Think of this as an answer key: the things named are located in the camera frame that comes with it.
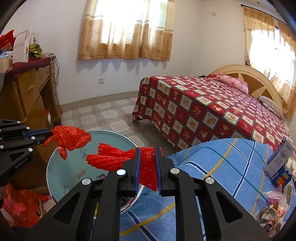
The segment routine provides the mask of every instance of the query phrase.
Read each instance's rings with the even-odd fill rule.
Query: red checkered bedspread
[[[261,103],[219,81],[183,76],[142,79],[133,122],[150,120],[176,149],[238,137],[273,150],[284,135],[281,121]]]

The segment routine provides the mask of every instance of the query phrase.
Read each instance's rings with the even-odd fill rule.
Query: wooden headboard
[[[272,99],[283,109],[281,98],[270,82],[261,72],[247,65],[233,64],[217,69],[213,74],[224,73],[245,81],[249,86],[249,94],[258,99],[260,95]]]

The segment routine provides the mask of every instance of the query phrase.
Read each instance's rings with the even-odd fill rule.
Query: silver screw
[[[173,173],[173,174],[178,174],[180,172],[180,170],[178,168],[172,168],[170,170],[170,172]]]
[[[117,173],[117,175],[123,176],[126,173],[126,171],[123,169],[119,169],[119,170],[117,170],[116,173]]]
[[[82,180],[83,185],[88,185],[90,183],[91,183],[91,180],[89,178],[85,178],[85,179]]]
[[[206,183],[208,183],[208,184],[213,184],[215,180],[214,180],[213,178],[211,178],[211,177],[207,177],[207,178],[205,179],[205,181],[206,181]]]

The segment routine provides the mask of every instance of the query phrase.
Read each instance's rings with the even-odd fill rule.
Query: wall outlet
[[[104,78],[99,78],[99,84],[104,84],[105,83],[105,79]]]

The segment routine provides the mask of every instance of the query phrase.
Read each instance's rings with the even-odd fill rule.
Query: curtain
[[[278,91],[283,112],[292,119],[296,109],[296,41],[287,25],[275,28],[271,16],[245,8],[246,63],[263,73]]]
[[[176,0],[88,0],[78,59],[170,60]]]

